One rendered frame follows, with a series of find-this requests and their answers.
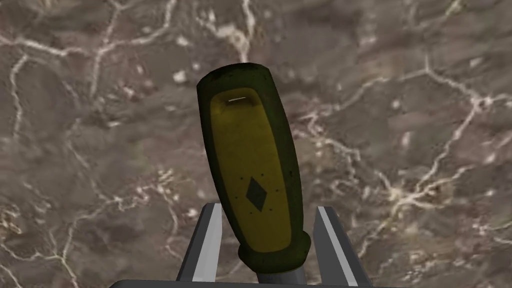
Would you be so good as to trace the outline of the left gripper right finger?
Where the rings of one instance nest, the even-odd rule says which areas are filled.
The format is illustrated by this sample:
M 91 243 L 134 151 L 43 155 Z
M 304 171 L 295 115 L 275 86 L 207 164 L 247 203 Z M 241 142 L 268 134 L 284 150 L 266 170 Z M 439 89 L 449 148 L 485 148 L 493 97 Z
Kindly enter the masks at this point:
M 316 208 L 313 242 L 322 285 L 373 286 L 333 207 Z

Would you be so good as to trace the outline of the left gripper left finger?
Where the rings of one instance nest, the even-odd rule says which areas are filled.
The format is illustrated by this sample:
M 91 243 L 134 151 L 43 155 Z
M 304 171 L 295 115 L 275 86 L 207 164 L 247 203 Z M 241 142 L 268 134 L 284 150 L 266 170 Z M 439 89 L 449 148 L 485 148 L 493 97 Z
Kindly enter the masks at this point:
M 223 232 L 222 212 L 218 202 L 207 203 L 201 209 L 177 281 L 216 281 Z

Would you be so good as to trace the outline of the yellow and green tool handle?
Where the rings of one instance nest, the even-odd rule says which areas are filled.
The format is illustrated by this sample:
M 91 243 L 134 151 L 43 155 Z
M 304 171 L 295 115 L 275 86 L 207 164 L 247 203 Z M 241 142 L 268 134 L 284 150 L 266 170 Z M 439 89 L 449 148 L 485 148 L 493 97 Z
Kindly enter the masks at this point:
M 297 153 L 271 71 L 222 66 L 196 93 L 204 147 L 239 259 L 261 284 L 304 285 L 311 248 Z

